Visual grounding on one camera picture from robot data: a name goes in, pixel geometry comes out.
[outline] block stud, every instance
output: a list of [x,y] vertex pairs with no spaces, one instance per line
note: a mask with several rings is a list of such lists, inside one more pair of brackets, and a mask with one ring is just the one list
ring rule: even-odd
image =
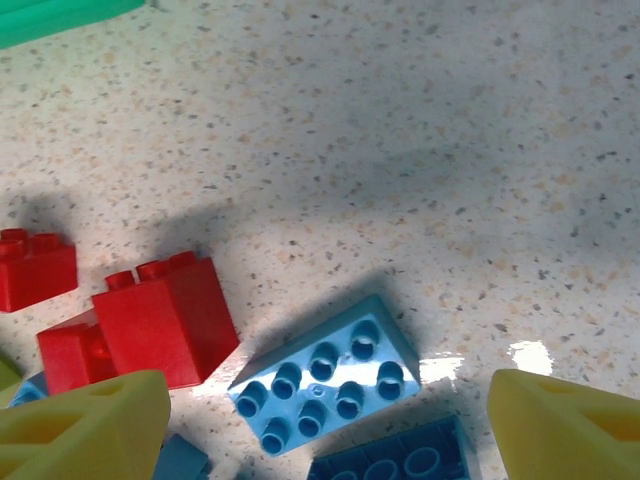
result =
[[338,390],[336,410],[345,420],[353,420],[362,411],[364,390],[356,382],[346,382]]
[[378,460],[364,472],[364,480],[400,480],[398,465],[393,460]]
[[267,400],[267,389],[260,382],[251,382],[236,401],[238,413],[245,418],[255,416]]
[[270,455],[281,453],[289,441],[289,429],[281,418],[273,418],[264,429],[260,443],[265,452]]
[[418,480],[436,480],[442,478],[440,472],[440,453],[429,447],[419,448],[404,461],[404,471],[408,478]]
[[361,361],[371,360],[379,341],[380,333],[373,322],[361,322],[351,335],[351,354]]
[[378,369],[378,395],[388,402],[400,398],[404,390],[402,368],[395,362],[384,362]]
[[331,477],[331,480],[358,480],[358,476],[355,472],[347,470],[346,472],[340,472],[338,475]]
[[2,240],[21,240],[26,244],[29,240],[29,232],[24,228],[5,228],[0,231],[0,238]]
[[160,260],[154,260],[153,262],[143,263],[136,267],[138,272],[138,278],[141,282],[148,282],[155,280],[156,278],[169,275],[169,263]]
[[316,400],[307,401],[298,417],[298,430],[307,438],[318,436],[324,427],[326,415],[322,404]]
[[22,240],[0,240],[0,260],[15,260],[26,253],[26,245]]
[[196,258],[196,254],[191,250],[176,253],[169,258],[169,266],[171,267],[171,270],[179,270],[181,268],[188,267],[189,265],[193,265],[194,263],[198,263],[198,259]]
[[33,236],[32,242],[34,255],[53,252],[60,248],[62,244],[60,235],[57,233],[38,233]]
[[328,342],[318,345],[311,356],[309,371],[319,382],[326,382],[333,376],[338,363],[338,350]]
[[107,288],[109,291],[119,290],[136,284],[136,281],[133,278],[133,273],[131,273],[130,270],[109,275],[105,278],[105,282],[107,282]]
[[271,384],[271,391],[279,399],[287,400],[300,388],[301,378],[300,367],[294,363],[285,363],[278,369],[276,378]]

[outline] toy building block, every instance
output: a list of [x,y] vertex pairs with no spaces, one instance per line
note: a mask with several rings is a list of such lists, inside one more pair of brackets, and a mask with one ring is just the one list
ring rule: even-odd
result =
[[119,374],[158,369],[169,388],[198,385],[238,346],[211,258],[191,251],[107,277],[93,296]]
[[207,480],[211,462],[206,453],[174,434],[164,444],[152,480]]
[[487,411],[513,480],[637,480],[640,401],[551,377],[498,370]]
[[418,356],[373,295],[251,360],[228,393],[276,456],[419,390]]
[[314,460],[307,480],[480,479],[476,452],[457,417]]
[[143,3],[144,0],[3,0],[0,49],[107,20]]
[[77,286],[76,248],[57,233],[0,231],[0,311],[15,312]]
[[158,371],[0,410],[0,478],[150,479],[169,410]]
[[18,368],[0,352],[0,408],[9,404],[20,387],[20,380]]
[[117,375],[93,310],[38,333],[51,395]]
[[44,372],[39,372],[32,377],[27,378],[9,402],[10,407],[17,407],[25,403],[34,402],[49,396],[47,381],[44,378]]

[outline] yellow triangular piece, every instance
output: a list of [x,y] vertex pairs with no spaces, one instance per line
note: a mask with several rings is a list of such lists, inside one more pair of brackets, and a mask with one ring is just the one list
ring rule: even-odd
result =
[[151,370],[0,411],[0,478],[150,479],[169,412]]
[[510,480],[640,479],[640,401],[498,370],[487,411]]
[[20,387],[16,366],[0,352],[0,408],[5,408]]

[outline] green plastic object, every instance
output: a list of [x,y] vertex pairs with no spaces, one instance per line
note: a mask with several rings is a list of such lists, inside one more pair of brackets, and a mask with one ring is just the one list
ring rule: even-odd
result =
[[144,0],[0,0],[0,49],[117,17]]
[[13,398],[20,380],[18,368],[0,352],[0,408],[6,407]]

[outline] blue block stud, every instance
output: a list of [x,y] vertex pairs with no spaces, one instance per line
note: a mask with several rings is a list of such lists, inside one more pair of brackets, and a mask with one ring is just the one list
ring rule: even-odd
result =
[[480,480],[457,417],[314,460],[307,480]]
[[49,389],[47,388],[47,381],[44,378],[44,372],[36,373],[20,385],[13,400],[9,402],[9,407],[17,407],[18,405],[34,402],[48,396]]
[[229,396],[277,456],[419,391],[418,356],[373,295],[252,359]]
[[209,473],[207,454],[174,434],[160,450],[152,480],[207,480]]

